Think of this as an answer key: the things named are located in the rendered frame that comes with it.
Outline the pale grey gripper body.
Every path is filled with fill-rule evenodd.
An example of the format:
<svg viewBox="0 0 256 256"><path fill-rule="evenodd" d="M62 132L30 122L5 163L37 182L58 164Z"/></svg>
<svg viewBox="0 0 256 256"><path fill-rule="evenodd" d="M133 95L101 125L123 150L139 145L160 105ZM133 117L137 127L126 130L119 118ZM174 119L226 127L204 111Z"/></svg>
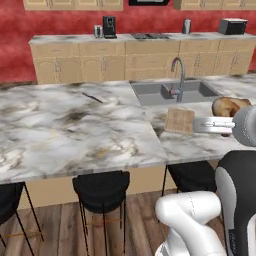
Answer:
<svg viewBox="0 0 256 256"><path fill-rule="evenodd" d="M194 133L231 134L235 127L232 117L197 117L193 119Z"/></svg>

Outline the wooden cutting board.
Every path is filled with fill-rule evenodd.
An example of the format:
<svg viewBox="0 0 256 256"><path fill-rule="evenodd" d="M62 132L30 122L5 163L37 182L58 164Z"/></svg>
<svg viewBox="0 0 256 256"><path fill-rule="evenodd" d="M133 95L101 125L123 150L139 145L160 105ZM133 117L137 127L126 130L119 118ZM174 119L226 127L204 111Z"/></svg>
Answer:
<svg viewBox="0 0 256 256"><path fill-rule="evenodd" d="M193 119L195 113L191 110L169 108L164 130L189 136L193 132Z"/></svg>

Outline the brown bread loaf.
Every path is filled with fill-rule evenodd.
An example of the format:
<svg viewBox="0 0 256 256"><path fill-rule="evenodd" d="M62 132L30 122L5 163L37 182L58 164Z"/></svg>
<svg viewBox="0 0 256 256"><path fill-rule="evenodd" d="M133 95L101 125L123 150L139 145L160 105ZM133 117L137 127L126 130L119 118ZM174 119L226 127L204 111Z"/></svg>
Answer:
<svg viewBox="0 0 256 256"><path fill-rule="evenodd" d="M234 117L237 111L250 105L248 99L220 97L212 103L212 114L219 117Z"/></svg>

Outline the silver curved tap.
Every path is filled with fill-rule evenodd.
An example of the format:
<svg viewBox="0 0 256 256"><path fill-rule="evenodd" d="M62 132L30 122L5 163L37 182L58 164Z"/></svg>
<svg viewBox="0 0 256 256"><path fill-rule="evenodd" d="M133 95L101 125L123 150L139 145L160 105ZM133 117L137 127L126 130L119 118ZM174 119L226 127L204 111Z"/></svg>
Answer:
<svg viewBox="0 0 256 256"><path fill-rule="evenodd" d="M180 78L180 84L178 89L171 88L169 91L169 94L171 96L176 95L177 101L181 102L183 97L183 87L184 87L184 80L185 80L185 65L183 60L180 57L175 57L171 64L171 71L174 71L176 62L180 63L181 66L181 78Z"/></svg>

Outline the black bar stool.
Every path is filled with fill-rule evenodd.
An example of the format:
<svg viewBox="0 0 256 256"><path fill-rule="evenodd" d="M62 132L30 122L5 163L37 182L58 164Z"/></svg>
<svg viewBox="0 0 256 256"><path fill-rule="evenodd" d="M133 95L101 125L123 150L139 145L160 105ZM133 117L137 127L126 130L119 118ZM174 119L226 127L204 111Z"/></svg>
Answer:
<svg viewBox="0 0 256 256"><path fill-rule="evenodd" d="M126 246L126 192L130 184L128 171L78 175L72 179L78 196L84 239L88 235L85 211L103 215L103 230L106 230L106 214L120 208L120 227L123 229L123 246Z"/></svg>
<svg viewBox="0 0 256 256"><path fill-rule="evenodd" d="M40 228L31 197L29 195L29 191L27 188L27 185L25 182L19 182L19 183L10 183L10 184L2 184L0 185L0 226L7 222L11 217L16 216L18 223L21 227L21 230L23 232L23 235L25 237L25 240L27 242L27 245L30 249L30 252L32 256L35 256L33 249L31 247L31 244L29 242L28 236L26 234L26 231L24 229L24 226L21 222L20 216L17 212L19 202L21 199L22 191L26 192L33 216L36 221L36 225L39 230L39 234L41 236L41 239L44 239L42 230Z"/></svg>
<svg viewBox="0 0 256 256"><path fill-rule="evenodd" d="M215 170L208 161L197 161L167 165L164 176L170 173L177 192L216 192Z"/></svg>

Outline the grey sink basin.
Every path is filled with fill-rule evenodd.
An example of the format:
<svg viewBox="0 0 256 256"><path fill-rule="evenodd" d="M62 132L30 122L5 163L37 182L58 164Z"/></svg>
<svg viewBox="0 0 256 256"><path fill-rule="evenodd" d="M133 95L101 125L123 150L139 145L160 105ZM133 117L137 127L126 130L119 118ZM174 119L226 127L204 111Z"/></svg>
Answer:
<svg viewBox="0 0 256 256"><path fill-rule="evenodd" d="M177 96L168 96L167 89L178 90L179 81L132 83L132 88L142 106L177 104ZM182 103L209 102L221 94L202 80L185 80Z"/></svg>

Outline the beige island cabinet panel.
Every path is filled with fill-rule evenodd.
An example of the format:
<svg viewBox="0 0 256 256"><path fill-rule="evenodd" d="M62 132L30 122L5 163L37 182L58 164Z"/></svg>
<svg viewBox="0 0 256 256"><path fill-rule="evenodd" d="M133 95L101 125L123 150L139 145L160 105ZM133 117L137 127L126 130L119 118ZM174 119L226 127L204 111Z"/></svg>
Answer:
<svg viewBox="0 0 256 256"><path fill-rule="evenodd" d="M146 168L129 168L130 185L128 194L160 191L163 180L166 180L166 189L174 189L176 185L170 175L164 177L165 166ZM41 174L39 172L26 172L19 175L26 182L29 195L35 207L44 207L58 204L77 202L73 190L72 178L80 174L91 174L91 170L71 172L58 172L54 174Z"/></svg>

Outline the grey tall cup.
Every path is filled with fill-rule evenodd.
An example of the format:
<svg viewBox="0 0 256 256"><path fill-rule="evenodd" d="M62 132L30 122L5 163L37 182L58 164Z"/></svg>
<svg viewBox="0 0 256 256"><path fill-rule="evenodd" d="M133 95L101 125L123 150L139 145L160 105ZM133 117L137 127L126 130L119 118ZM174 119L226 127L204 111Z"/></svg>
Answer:
<svg viewBox="0 0 256 256"><path fill-rule="evenodd" d="M191 20L190 19L185 19L183 21L182 33L183 34L189 34L190 30L191 30Z"/></svg>

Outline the black toaster oven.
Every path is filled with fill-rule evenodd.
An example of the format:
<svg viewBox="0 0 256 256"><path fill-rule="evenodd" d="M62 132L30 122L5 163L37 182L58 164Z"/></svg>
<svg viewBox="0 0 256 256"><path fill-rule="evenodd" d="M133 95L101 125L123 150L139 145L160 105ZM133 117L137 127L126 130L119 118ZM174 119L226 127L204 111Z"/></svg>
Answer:
<svg viewBox="0 0 256 256"><path fill-rule="evenodd" d="M239 18L224 18L220 20L218 32L223 35L243 35L248 21Z"/></svg>

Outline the black hob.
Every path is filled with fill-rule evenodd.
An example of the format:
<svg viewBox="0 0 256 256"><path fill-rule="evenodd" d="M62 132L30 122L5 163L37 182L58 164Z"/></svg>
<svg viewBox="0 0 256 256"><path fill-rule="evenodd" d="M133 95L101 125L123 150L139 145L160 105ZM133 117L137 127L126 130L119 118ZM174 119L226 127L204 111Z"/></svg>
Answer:
<svg viewBox="0 0 256 256"><path fill-rule="evenodd" d="M130 34L136 40L158 40L158 39L169 39L168 36L159 33L136 33Z"/></svg>

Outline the beige base cupboard run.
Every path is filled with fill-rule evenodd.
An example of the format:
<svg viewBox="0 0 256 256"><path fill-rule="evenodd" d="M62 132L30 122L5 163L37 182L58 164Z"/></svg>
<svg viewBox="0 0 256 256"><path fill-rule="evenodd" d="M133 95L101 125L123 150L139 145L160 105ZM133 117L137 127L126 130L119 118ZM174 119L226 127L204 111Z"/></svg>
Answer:
<svg viewBox="0 0 256 256"><path fill-rule="evenodd" d="M29 44L37 81L58 84L177 78L181 71L187 77L241 75L249 69L256 35L44 35Z"/></svg>

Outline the dark kitchen knife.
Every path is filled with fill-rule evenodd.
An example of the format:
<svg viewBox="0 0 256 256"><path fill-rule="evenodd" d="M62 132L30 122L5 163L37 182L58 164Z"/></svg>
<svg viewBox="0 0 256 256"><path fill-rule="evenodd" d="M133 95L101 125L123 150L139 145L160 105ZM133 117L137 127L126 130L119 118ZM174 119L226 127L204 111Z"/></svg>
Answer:
<svg viewBox="0 0 256 256"><path fill-rule="evenodd" d="M92 95L89 95L89 94L87 94L87 93L85 93L85 92L82 92L82 94L83 94L84 96L88 97L88 98L91 98L91 99L93 99L93 100L95 100L95 101L97 101L97 102L103 104L103 102L102 102L100 99L98 99L98 98L96 98L96 97L94 97L94 96L92 96Z"/></svg>

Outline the black extractor hood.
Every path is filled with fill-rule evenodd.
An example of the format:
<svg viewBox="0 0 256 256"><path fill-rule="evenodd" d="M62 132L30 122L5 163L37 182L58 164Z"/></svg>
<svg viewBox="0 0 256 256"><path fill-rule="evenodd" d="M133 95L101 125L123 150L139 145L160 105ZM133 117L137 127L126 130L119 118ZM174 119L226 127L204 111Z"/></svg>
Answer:
<svg viewBox="0 0 256 256"><path fill-rule="evenodd" d="M128 0L129 6L167 6L170 0Z"/></svg>

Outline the black coffee machine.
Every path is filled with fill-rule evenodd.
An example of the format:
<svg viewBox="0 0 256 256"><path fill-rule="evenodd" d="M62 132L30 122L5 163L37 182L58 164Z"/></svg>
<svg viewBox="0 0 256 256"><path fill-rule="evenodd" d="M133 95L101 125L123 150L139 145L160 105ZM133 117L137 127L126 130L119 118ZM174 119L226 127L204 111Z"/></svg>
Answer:
<svg viewBox="0 0 256 256"><path fill-rule="evenodd" d="M103 35L106 39L116 38L116 17L104 16L103 19Z"/></svg>

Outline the beige wall cupboard run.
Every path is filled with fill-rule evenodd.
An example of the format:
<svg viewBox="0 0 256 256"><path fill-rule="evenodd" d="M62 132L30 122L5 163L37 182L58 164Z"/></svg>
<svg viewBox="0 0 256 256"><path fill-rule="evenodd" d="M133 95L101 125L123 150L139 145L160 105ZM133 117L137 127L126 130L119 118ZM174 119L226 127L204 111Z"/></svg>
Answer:
<svg viewBox="0 0 256 256"><path fill-rule="evenodd" d="M122 11L123 0L23 0L29 11Z"/></svg>
<svg viewBox="0 0 256 256"><path fill-rule="evenodd" d="M173 0L176 10L256 10L256 0Z"/></svg>

